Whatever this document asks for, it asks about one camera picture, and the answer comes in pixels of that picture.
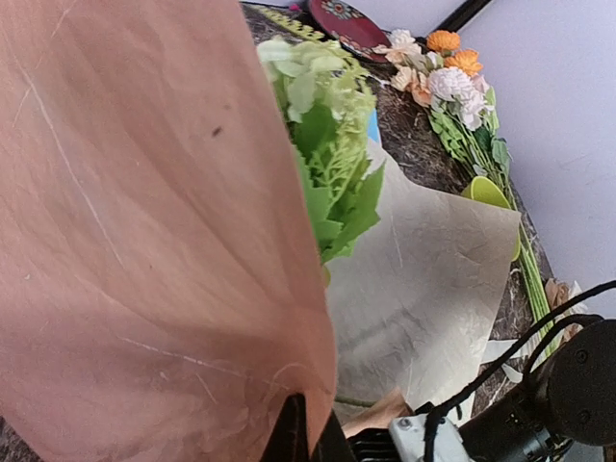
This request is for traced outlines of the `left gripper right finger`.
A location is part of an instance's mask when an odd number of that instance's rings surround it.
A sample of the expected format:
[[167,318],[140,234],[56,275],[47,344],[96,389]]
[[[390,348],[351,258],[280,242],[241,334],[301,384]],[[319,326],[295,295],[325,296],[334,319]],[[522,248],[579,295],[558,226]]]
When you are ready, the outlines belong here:
[[310,461],[355,462],[342,426],[334,412],[330,414]]

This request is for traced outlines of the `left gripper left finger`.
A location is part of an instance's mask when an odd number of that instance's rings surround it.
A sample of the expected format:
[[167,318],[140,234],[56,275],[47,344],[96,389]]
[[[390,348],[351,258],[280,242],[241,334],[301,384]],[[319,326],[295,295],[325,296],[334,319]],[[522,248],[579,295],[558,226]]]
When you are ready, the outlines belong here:
[[308,462],[306,402],[304,395],[289,396],[280,411],[261,462]]

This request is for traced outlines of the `beige pink wrapping paper sheet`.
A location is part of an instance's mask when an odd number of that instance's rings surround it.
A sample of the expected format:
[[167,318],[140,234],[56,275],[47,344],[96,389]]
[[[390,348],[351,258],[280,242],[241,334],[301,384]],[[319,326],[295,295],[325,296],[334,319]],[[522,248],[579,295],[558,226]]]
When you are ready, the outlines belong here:
[[336,349],[235,1],[1,5],[1,415],[45,461],[311,455]]

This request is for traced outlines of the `green leafy fake flower bunch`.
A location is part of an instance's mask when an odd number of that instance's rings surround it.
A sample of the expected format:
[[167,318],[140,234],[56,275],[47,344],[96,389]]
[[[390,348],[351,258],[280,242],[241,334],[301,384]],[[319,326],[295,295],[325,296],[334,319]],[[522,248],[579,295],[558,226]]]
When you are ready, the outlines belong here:
[[256,50],[297,153],[321,264],[348,257],[379,222],[384,177],[368,156],[375,108],[368,73],[333,40],[274,37]]

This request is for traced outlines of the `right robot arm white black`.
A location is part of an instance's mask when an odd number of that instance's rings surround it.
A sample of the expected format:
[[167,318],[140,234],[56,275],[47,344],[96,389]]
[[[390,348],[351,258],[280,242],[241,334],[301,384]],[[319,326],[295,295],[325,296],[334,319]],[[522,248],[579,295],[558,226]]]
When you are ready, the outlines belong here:
[[581,330],[460,428],[473,461],[546,461],[573,442],[615,444],[615,321],[574,315]]

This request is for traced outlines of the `right pile of fake flowers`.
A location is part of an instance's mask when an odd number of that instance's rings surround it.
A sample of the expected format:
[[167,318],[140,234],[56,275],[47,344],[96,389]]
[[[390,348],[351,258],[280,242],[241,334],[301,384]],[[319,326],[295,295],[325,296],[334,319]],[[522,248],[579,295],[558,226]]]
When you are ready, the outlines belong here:
[[499,136],[496,92],[482,75],[479,53],[464,49],[459,35],[445,30],[429,34],[424,45],[404,29],[395,29],[388,39],[373,51],[397,69],[390,85],[425,108],[452,159],[473,179],[491,180],[509,206],[520,211],[509,177],[508,146]]

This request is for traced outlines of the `brown twine ribbon bundle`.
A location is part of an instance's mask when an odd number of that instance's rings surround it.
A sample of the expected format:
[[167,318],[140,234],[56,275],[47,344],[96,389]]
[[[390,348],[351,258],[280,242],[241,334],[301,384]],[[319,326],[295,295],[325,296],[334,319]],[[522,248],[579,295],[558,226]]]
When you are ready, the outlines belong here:
[[[581,293],[581,288],[577,281],[572,285],[568,285],[566,282],[560,282],[554,278],[550,278],[545,284],[545,292],[547,296],[548,304],[553,311],[562,303],[568,301],[576,295]],[[585,315],[588,313],[588,308],[584,303],[579,303],[570,308],[564,314],[559,315],[556,319],[560,321],[571,315]],[[558,333],[552,344],[555,347],[560,347],[563,343],[568,342],[574,337],[582,328],[579,324],[571,324],[566,326],[560,333]]]

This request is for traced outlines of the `blue wrapping paper sheet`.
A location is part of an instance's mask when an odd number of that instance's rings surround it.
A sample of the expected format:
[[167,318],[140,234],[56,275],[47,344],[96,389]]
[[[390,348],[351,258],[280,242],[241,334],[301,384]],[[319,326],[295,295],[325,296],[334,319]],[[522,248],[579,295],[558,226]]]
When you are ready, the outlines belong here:
[[369,125],[368,125],[368,137],[370,140],[374,141],[375,143],[379,145],[382,144],[380,130],[378,127],[378,118],[377,118],[376,110],[373,110],[370,116]]

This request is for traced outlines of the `red round embroidered cushion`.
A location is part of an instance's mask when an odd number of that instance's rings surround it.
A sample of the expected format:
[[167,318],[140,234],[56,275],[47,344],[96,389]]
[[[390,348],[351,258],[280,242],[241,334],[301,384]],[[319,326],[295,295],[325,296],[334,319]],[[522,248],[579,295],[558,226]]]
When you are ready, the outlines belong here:
[[315,22],[347,51],[367,62],[386,64],[383,54],[374,52],[380,45],[389,48],[391,42],[378,26],[345,1],[310,0],[307,8]]

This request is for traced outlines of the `right black frame post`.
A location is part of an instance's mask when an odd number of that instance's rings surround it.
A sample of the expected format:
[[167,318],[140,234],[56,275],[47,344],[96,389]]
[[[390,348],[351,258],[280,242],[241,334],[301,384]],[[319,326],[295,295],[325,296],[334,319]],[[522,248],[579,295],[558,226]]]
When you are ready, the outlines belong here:
[[465,0],[442,22],[440,22],[435,30],[444,30],[457,33],[465,25],[477,17],[491,3],[491,0]]

